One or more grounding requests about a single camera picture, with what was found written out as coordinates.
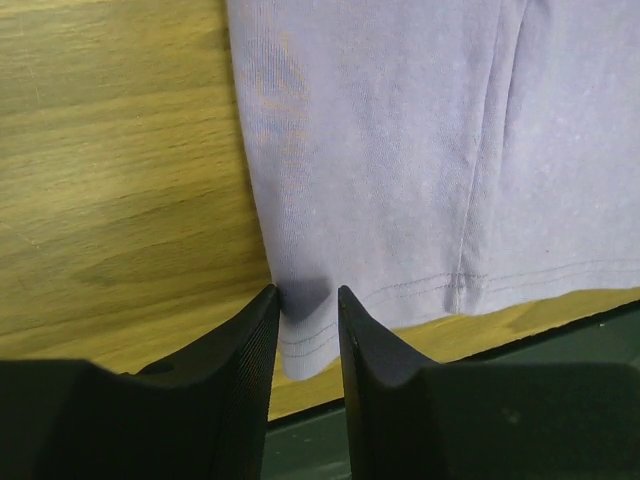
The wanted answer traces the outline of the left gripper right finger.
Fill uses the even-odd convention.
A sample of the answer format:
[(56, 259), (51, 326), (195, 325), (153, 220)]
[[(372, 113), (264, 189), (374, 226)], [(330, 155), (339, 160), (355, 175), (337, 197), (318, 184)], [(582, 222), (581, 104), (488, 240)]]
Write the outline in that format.
[(356, 479), (635, 479), (639, 373), (624, 363), (439, 363), (347, 287), (338, 327)]

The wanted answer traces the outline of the purple t shirt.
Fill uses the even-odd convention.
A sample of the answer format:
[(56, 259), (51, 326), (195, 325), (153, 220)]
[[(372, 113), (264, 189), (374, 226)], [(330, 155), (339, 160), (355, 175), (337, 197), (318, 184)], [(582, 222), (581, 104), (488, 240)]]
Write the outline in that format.
[(231, 1), (285, 375), (390, 328), (639, 284), (635, 1)]

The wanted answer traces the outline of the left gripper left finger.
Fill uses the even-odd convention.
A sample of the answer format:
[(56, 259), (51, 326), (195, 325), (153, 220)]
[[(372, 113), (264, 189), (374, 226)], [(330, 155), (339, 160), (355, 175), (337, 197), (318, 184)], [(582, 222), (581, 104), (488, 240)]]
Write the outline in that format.
[(86, 360), (1, 364), (5, 479), (257, 479), (279, 327), (263, 289), (134, 374)]

